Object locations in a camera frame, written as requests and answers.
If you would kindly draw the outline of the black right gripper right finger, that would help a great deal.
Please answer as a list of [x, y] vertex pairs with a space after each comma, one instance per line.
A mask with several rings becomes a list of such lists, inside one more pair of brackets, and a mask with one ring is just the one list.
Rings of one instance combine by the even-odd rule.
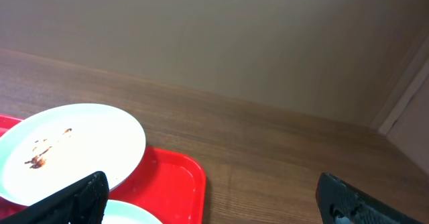
[[323, 172], [316, 202], [324, 224], [420, 224], [336, 176]]

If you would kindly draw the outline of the white plate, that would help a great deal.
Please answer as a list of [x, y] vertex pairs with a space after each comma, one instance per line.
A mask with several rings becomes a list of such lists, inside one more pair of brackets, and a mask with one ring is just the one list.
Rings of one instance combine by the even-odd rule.
[[123, 201], [108, 200], [102, 224], [162, 224], [141, 207]]
[[1, 136], [1, 197], [30, 206], [97, 171], [113, 190], [137, 168], [145, 147], [141, 124], [116, 107], [42, 111]]

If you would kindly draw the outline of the red plastic tray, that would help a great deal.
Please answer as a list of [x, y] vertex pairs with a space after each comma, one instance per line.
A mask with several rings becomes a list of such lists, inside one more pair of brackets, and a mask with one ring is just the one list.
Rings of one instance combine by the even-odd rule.
[[147, 147], [131, 176], [110, 194], [145, 209], [162, 223], [200, 224], [206, 174], [198, 162], [177, 152]]

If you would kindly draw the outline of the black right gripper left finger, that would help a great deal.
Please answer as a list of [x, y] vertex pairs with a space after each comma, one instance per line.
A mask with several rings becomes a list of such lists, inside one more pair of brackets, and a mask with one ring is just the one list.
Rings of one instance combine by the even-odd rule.
[[104, 172], [97, 171], [1, 220], [1, 224], [101, 224], [109, 199]]

